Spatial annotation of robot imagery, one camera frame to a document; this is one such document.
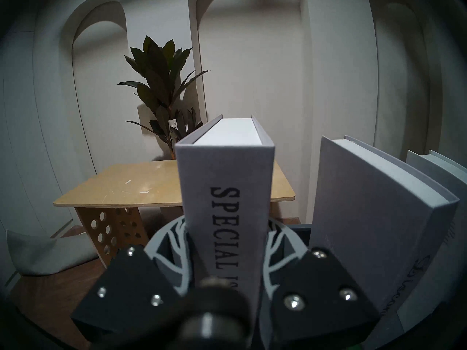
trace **hardcover book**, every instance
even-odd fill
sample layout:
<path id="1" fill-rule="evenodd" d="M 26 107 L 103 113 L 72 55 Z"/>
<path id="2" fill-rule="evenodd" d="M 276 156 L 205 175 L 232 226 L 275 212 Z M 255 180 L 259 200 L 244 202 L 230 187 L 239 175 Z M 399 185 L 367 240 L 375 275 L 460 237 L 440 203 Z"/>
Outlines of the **hardcover book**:
<path id="1" fill-rule="evenodd" d="M 450 300 L 467 264 L 467 169 L 432 150 L 427 155 L 409 151 L 406 161 L 460 201 L 433 262 L 397 312 L 404 331 L 427 317 L 440 302 Z"/>
<path id="2" fill-rule="evenodd" d="M 458 201 L 368 144 L 348 136 L 321 139 L 313 226 L 383 317 L 395 313 L 423 276 Z"/>
<path id="3" fill-rule="evenodd" d="M 211 120 L 175 145 L 194 279 L 230 281 L 249 300 L 260 292 L 275 147 L 254 118 Z"/>

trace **potted plant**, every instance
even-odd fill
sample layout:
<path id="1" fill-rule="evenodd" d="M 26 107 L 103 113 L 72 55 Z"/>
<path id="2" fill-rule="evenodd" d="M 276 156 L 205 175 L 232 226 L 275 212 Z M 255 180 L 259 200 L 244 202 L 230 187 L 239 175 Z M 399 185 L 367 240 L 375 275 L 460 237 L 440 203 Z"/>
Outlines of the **potted plant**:
<path id="1" fill-rule="evenodd" d="M 186 50 L 179 48 L 176 51 L 173 40 L 167 42 L 164 47 L 159 47 L 149 36 L 146 36 L 142 51 L 138 48 L 130 49 L 133 59 L 128 56 L 125 58 L 133 70 L 146 79 L 148 85 L 138 81 L 125 81 L 118 85 L 136 88 L 137 95 L 153 112 L 156 119 L 149 122 L 152 130 L 131 120 L 127 122 L 137 124 L 161 138 L 169 145 L 172 159 L 175 159 L 173 145 L 198 129 L 203 123 L 202 121 L 196 123 L 196 113 L 193 108 L 183 113 L 182 110 L 174 108 L 174 103 L 193 81 L 207 71 L 202 71 L 188 80 L 194 73 L 193 71 L 176 88 L 176 81 L 186 59 L 190 56 L 191 48 Z"/>

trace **silver screw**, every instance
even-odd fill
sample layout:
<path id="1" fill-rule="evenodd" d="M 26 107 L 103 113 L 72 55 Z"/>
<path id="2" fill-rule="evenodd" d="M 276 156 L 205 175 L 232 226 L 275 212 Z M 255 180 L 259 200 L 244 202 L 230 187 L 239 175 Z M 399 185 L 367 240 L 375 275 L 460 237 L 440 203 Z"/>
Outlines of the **silver screw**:
<path id="1" fill-rule="evenodd" d="M 284 297 L 284 305 L 292 311 L 302 311 L 305 308 L 305 301 L 296 294 Z"/>
<path id="2" fill-rule="evenodd" d="M 162 301 L 162 298 L 159 295 L 154 295 L 151 297 L 151 305 L 152 306 L 159 306 L 162 305 L 164 301 Z"/>
<path id="3" fill-rule="evenodd" d="M 355 291 L 351 288 L 343 288 L 339 291 L 339 296 L 342 297 L 345 301 L 356 301 L 358 298 Z"/>
<path id="4" fill-rule="evenodd" d="M 327 257 L 327 254 L 325 254 L 321 250 L 313 250 L 313 254 L 318 258 L 326 258 Z"/>
<path id="5" fill-rule="evenodd" d="M 103 298 L 105 295 L 106 295 L 106 288 L 105 287 L 101 287 L 99 290 L 97 290 L 97 296 L 99 296 L 100 298 Z"/>

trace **wooden table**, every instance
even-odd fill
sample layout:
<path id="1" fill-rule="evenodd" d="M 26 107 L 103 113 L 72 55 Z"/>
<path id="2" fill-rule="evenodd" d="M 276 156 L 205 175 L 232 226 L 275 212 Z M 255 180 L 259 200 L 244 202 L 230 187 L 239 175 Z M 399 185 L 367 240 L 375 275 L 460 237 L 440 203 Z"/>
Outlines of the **wooden table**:
<path id="1" fill-rule="evenodd" d="M 274 162 L 271 201 L 293 201 L 295 193 Z M 177 161 L 115 164 L 54 202 L 75 207 L 105 267 L 120 248 L 148 243 L 138 207 L 182 205 Z"/>

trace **book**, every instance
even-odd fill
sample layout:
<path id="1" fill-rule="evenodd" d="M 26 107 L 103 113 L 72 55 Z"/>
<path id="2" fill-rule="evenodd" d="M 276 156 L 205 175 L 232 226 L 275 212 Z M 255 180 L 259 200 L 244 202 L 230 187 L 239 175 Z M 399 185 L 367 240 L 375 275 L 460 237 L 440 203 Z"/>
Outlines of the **book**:
<path id="1" fill-rule="evenodd" d="M 404 331 L 431 314 L 440 302 L 450 300 L 467 265 L 467 169 L 432 150 L 427 155 L 409 151 L 406 162 L 460 201 L 433 262 L 397 312 Z"/>
<path id="2" fill-rule="evenodd" d="M 256 317 L 268 234 L 275 147 L 254 118 L 223 118 L 175 145 L 197 284 L 215 276 L 249 301 Z"/>
<path id="3" fill-rule="evenodd" d="M 321 139 L 313 226 L 382 317 L 395 313 L 428 268 L 458 201 L 368 144 Z"/>

